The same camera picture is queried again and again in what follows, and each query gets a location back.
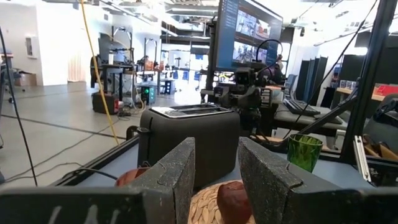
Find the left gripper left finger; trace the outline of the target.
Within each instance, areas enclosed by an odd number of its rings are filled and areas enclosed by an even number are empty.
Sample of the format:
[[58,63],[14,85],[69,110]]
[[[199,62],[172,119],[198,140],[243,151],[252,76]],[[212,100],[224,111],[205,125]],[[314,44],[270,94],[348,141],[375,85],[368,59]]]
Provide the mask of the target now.
[[115,224],[187,224],[195,180],[195,138],[188,137],[132,182]]

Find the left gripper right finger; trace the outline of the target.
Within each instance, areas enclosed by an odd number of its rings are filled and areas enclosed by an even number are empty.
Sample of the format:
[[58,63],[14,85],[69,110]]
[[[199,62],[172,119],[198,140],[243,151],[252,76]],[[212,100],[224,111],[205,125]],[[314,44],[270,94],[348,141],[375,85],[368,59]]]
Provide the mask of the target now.
[[240,138],[241,178],[256,224],[398,224],[398,188],[341,188]]

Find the dark red apple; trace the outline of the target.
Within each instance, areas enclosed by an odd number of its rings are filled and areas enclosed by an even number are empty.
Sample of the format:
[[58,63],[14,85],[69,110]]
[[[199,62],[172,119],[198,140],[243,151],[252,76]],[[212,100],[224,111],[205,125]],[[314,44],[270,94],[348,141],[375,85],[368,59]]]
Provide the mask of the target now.
[[216,201],[224,224],[247,224],[252,216],[246,190],[240,181],[221,184]]

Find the red glass tumbler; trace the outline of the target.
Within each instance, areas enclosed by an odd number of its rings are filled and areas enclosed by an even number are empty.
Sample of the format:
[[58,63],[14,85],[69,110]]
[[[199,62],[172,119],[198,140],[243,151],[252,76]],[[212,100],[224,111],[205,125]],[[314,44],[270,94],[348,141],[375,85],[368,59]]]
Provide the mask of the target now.
[[120,176],[117,179],[115,186],[120,187],[120,186],[123,186],[123,185],[126,185],[126,184],[132,182],[134,179],[138,178],[141,174],[143,174],[148,169],[149,169],[149,167],[140,167],[140,168],[125,172],[122,176]]

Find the green glass tumbler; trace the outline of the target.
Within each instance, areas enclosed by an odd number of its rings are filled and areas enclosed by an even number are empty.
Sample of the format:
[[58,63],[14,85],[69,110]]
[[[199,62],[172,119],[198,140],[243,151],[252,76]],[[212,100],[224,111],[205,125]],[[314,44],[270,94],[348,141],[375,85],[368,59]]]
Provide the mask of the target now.
[[304,134],[292,134],[288,139],[287,160],[300,168],[313,172],[323,148],[323,142]]

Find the round woven straw placemat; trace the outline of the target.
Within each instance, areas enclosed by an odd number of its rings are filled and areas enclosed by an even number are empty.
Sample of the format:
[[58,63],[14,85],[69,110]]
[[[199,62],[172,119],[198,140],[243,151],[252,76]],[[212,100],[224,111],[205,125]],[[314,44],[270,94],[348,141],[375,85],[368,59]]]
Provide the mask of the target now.
[[196,193],[190,202],[187,224],[256,224],[253,215],[245,223],[233,222],[234,215],[223,213],[218,206],[218,192],[222,185],[239,184],[242,180],[230,180],[211,185]]

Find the black keyboard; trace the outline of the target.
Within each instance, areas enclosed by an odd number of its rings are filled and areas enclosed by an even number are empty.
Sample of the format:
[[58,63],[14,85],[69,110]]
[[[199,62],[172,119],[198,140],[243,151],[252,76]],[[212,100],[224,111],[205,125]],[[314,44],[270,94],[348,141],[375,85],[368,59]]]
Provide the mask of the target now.
[[304,116],[315,116],[320,114],[320,112],[315,108],[298,100],[284,99],[283,104],[293,114],[302,114]]

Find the black computer monitor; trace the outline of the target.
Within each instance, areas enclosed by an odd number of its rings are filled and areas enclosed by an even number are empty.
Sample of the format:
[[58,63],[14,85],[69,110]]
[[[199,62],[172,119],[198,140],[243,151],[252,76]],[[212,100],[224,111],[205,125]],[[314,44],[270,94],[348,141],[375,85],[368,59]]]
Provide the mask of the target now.
[[282,51],[282,24],[281,15],[256,0],[219,0],[214,69],[233,72],[255,61],[271,65]]

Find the grey desk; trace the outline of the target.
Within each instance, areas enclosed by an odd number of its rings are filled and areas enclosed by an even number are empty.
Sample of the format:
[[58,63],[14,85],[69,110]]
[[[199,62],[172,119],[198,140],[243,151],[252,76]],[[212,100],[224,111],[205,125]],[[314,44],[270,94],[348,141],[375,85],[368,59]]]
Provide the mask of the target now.
[[[298,114],[291,113],[284,104],[280,104],[275,112],[273,125],[278,128],[290,129],[291,125],[295,122],[298,116]],[[316,119],[312,116],[302,115],[297,121],[293,130],[300,131],[301,129],[314,123],[315,121]],[[348,123],[346,121],[343,121],[342,119],[340,119],[340,121],[342,121],[341,124],[326,123],[322,127],[315,130],[314,133],[333,132],[338,129],[346,130]]]

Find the black floor box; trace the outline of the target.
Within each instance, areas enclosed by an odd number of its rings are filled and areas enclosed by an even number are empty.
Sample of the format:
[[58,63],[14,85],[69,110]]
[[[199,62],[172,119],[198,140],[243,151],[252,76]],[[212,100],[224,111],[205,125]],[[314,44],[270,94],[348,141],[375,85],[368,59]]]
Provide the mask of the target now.
[[106,114],[105,105],[108,107],[108,112],[110,115],[118,114],[119,112],[119,100],[115,95],[110,93],[104,94],[105,103],[103,103],[102,96],[100,92],[93,93],[91,95],[91,102],[93,106],[93,111],[97,113]]

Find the cardboard box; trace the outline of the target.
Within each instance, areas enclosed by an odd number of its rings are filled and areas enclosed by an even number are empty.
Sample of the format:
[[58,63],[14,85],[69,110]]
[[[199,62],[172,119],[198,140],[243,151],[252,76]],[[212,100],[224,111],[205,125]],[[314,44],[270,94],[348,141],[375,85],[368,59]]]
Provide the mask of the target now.
[[34,73],[15,73],[14,84],[16,86],[36,86],[37,79]]

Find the black table frame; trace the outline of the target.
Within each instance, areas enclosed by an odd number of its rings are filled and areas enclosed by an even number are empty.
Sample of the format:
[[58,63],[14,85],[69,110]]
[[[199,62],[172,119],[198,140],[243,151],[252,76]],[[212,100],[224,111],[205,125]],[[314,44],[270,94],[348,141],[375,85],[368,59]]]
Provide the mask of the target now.
[[[135,169],[137,165],[139,136],[135,135],[131,139],[123,142],[120,146],[111,148],[97,158],[83,165],[83,168],[99,170],[106,174],[119,177],[125,172]],[[80,187],[99,187],[112,186],[115,180],[87,170],[73,171],[71,174],[62,176],[51,186],[80,186]]]

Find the black frame post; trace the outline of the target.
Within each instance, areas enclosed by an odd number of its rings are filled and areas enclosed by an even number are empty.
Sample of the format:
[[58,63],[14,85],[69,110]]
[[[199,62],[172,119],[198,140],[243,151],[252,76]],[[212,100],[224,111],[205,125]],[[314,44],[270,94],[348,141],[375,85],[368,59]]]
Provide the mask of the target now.
[[351,110],[351,116],[346,129],[343,148],[341,150],[341,162],[352,164],[355,161],[353,140],[355,136],[361,136],[366,119],[366,108],[373,95],[379,57],[382,55],[384,43],[389,35],[389,27],[394,18],[398,0],[380,0],[374,20],[368,52],[364,59],[357,91],[357,101]]

